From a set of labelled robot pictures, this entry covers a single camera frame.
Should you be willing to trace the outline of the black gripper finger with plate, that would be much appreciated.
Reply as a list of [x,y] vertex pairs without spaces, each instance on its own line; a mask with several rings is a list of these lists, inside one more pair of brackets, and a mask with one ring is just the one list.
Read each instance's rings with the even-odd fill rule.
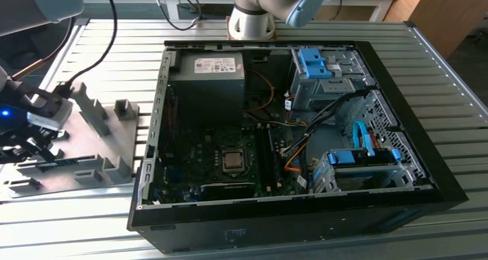
[[20,163],[30,157],[30,152],[22,147],[2,146],[2,163]]

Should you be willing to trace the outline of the black gripper finger link bars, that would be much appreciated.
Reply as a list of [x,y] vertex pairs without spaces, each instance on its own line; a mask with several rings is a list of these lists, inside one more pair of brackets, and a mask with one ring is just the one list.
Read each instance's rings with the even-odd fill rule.
[[50,139],[28,138],[28,144],[35,147],[32,152],[35,159],[43,160],[46,162],[52,162],[56,159],[55,155],[50,151],[50,148],[52,147]]

